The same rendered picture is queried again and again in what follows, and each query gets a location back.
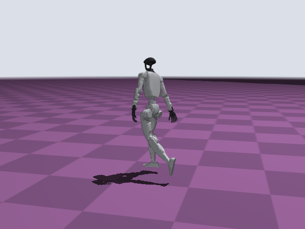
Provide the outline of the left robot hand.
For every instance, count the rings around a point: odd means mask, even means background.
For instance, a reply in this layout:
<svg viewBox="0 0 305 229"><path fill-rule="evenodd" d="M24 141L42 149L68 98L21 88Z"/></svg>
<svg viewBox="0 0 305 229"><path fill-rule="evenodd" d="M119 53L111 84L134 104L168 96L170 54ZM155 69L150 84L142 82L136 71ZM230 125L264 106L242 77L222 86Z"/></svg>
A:
<svg viewBox="0 0 305 229"><path fill-rule="evenodd" d="M133 106L132 106L132 119L133 119L134 122L137 122L137 121L135 120L135 118L136 118L136 116L135 116L135 110L136 110L136 106L133 105Z"/></svg>

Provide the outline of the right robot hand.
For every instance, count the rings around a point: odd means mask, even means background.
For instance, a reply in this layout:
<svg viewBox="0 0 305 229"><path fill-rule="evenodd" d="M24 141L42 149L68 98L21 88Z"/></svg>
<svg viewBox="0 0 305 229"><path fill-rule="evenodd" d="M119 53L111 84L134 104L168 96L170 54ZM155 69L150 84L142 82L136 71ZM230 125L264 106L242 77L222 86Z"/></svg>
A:
<svg viewBox="0 0 305 229"><path fill-rule="evenodd" d="M170 113L170 116L169 116L169 120L170 120L170 117L171 117L171 119L172 119L172 122L174 123L174 121L176 122L176 120L177 120L177 116L176 116L176 114L175 114L175 112L173 111L173 107L171 106L171 108L172 108L172 110L171 111L169 111Z"/></svg>

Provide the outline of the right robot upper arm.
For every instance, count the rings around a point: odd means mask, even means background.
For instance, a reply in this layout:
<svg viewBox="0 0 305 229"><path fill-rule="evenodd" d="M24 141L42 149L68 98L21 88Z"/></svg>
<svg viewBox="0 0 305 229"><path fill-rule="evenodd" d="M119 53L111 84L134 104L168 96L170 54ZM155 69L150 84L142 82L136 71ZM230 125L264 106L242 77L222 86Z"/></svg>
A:
<svg viewBox="0 0 305 229"><path fill-rule="evenodd" d="M166 97L167 92L166 92L166 89L165 89L165 86L163 83L163 78L161 76L160 76L160 90L161 90L160 97L162 97L162 98Z"/></svg>

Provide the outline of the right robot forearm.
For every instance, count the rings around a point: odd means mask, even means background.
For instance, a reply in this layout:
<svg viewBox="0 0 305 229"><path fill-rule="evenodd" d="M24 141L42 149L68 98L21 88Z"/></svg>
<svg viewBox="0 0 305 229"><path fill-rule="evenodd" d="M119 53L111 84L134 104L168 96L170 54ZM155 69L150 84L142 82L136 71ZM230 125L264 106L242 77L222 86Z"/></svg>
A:
<svg viewBox="0 0 305 229"><path fill-rule="evenodd" d="M170 100L169 100L168 94L167 94L167 96L164 98L164 101L165 101L165 103L166 103L166 106L168 107L168 110L171 111L171 110L172 110L172 108L171 108L172 104L171 104L171 102L170 102Z"/></svg>

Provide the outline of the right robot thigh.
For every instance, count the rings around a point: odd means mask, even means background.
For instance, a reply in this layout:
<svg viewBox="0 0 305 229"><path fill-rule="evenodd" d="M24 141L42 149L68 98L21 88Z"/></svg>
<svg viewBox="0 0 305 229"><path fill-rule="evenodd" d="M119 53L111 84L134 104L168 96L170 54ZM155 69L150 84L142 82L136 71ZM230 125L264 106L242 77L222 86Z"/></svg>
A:
<svg viewBox="0 0 305 229"><path fill-rule="evenodd" d="M156 127L156 124L157 124L157 118L160 118L161 116L162 116L162 111L159 109L159 113L157 114L157 115L152 115L151 116L151 118L149 118L149 120L150 120L150 122L151 122L151 127L152 127L152 136L154 136L154 137L157 137L154 133L153 133L153 131L154 131L154 129L155 129L155 127Z"/></svg>

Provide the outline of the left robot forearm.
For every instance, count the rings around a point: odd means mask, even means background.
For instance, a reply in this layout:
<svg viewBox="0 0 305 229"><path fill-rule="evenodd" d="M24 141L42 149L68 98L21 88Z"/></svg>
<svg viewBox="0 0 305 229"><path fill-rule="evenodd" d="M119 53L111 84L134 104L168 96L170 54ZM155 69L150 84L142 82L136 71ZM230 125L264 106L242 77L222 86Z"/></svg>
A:
<svg viewBox="0 0 305 229"><path fill-rule="evenodd" d="M138 88L136 87L135 90L134 90L134 98L133 98L132 106L135 105L136 108L137 108L139 97L140 97L140 94L138 94Z"/></svg>

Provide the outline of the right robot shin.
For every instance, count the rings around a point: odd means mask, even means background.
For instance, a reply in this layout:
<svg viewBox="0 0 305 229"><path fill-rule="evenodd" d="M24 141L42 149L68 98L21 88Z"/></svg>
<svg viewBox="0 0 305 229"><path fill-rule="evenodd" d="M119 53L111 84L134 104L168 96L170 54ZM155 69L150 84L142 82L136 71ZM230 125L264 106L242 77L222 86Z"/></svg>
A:
<svg viewBox="0 0 305 229"><path fill-rule="evenodd" d="M149 147L149 152L150 152L150 157L151 157L151 163L155 163L155 152L151 149L151 147L148 145L148 147Z"/></svg>

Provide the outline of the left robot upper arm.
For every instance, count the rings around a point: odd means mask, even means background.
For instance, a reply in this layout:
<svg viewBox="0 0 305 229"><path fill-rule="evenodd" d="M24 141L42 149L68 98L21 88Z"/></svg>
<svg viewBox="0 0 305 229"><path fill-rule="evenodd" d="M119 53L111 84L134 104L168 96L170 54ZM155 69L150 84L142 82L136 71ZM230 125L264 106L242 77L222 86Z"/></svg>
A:
<svg viewBox="0 0 305 229"><path fill-rule="evenodd" d="M143 72L143 73L139 73L138 74L138 94L141 94L142 93L142 86L143 86L143 83L144 83L144 79L147 77L147 73L146 72Z"/></svg>

